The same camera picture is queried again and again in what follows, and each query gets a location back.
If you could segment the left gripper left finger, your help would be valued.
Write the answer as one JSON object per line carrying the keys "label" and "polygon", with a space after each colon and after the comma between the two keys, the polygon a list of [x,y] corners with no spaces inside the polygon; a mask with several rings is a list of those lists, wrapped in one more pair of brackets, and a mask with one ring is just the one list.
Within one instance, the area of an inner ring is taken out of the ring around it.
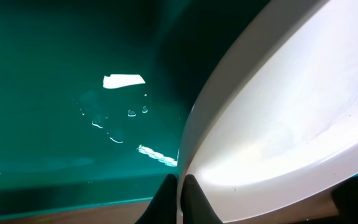
{"label": "left gripper left finger", "polygon": [[177,177],[168,174],[135,224],[176,224]]}

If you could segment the white plate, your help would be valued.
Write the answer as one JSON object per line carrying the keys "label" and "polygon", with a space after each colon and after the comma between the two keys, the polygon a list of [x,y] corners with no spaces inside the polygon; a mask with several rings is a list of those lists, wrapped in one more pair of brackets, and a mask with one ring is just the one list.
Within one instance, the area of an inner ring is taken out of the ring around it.
{"label": "white plate", "polygon": [[358,174],[358,0],[269,2],[202,88],[178,170],[223,222]]}

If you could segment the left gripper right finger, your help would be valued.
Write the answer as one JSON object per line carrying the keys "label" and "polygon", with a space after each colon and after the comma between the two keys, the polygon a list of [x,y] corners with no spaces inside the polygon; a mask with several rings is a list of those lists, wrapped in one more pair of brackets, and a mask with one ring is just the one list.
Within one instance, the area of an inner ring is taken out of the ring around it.
{"label": "left gripper right finger", "polygon": [[195,176],[186,175],[181,190],[180,206],[183,224],[223,224],[208,202]]}

